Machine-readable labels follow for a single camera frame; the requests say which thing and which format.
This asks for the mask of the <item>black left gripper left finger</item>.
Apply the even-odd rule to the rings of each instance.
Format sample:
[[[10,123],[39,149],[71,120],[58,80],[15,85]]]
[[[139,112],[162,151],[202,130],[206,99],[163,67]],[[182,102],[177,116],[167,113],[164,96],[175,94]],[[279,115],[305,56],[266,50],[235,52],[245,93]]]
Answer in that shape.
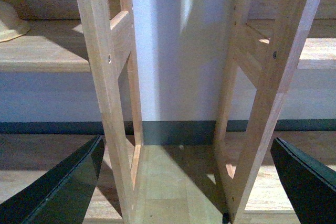
[[[83,223],[97,185],[104,140],[96,136],[1,204],[1,223]]]

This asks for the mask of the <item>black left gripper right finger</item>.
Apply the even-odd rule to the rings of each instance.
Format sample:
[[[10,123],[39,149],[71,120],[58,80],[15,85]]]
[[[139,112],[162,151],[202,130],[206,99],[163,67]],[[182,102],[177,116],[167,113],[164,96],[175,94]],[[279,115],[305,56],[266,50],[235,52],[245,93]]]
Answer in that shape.
[[[335,223],[335,171],[278,137],[270,152],[300,223]]]

